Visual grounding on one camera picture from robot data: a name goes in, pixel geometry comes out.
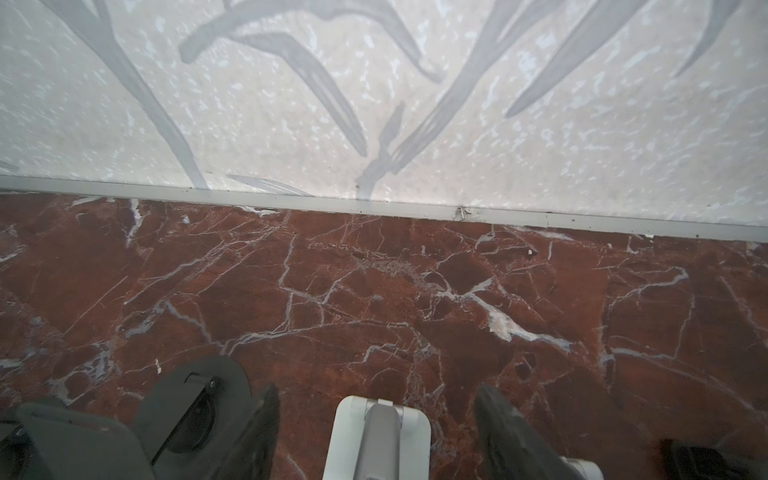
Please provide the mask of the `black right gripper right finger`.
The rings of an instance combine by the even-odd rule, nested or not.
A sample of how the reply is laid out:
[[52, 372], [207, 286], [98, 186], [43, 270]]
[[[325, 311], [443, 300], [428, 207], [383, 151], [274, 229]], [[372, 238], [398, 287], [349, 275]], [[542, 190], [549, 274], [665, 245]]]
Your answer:
[[496, 387], [478, 387], [474, 418], [488, 479], [583, 479]]

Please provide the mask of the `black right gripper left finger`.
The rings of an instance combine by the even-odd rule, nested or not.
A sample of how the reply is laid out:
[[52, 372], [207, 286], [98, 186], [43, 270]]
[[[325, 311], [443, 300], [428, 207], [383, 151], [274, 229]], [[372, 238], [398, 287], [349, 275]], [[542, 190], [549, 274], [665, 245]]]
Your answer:
[[268, 383], [215, 438], [206, 478], [269, 479], [279, 426], [279, 390]]

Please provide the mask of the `black folding stand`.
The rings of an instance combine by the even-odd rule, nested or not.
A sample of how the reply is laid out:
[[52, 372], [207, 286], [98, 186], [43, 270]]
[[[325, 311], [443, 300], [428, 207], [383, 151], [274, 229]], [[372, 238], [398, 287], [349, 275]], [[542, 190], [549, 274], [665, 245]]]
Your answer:
[[767, 480], [767, 458], [736, 455], [680, 440], [661, 442], [664, 471], [674, 480]]

